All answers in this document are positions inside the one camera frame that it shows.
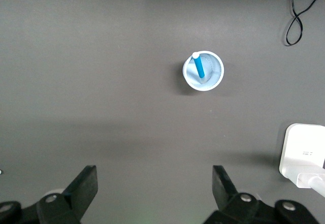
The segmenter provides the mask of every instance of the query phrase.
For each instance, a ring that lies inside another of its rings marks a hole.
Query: white round object
[[[183,66],[183,76],[189,86],[198,91],[209,91],[214,89],[222,81],[224,74],[223,63],[219,56],[210,51],[199,51],[205,73],[205,83],[198,75],[193,56],[190,56]]]

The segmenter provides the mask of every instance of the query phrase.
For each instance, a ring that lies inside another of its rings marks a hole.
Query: blue marker
[[[202,66],[200,54],[198,52],[194,52],[193,55],[192,55],[192,57],[193,57],[195,66],[197,68],[197,71],[198,71],[198,74],[199,74],[201,83],[202,84],[203,83],[206,83],[206,77],[205,77],[205,74],[204,74],[204,70],[203,70],[203,66]]]

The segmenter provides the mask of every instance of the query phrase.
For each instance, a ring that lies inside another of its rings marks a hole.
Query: white device
[[[285,133],[281,174],[325,197],[325,126],[295,123]]]

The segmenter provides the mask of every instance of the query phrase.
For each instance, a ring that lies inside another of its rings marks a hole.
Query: screw
[[[290,202],[283,202],[282,206],[287,210],[291,210],[291,211],[296,210],[295,206]]]
[[[252,201],[251,196],[249,196],[247,194],[240,195],[240,198],[242,199],[242,201],[245,201],[245,202],[251,202]]]
[[[56,200],[57,196],[56,195],[51,195],[49,197],[46,198],[45,202],[46,203],[51,203],[53,202],[54,200]]]
[[[0,208],[0,213],[6,212],[7,210],[10,210],[12,207],[12,204],[9,205],[4,205],[3,207]]]

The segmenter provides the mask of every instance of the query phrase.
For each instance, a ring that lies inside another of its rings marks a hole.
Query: white plastic tube
[[[310,187],[325,197],[325,182],[320,177],[313,177],[309,180]]]

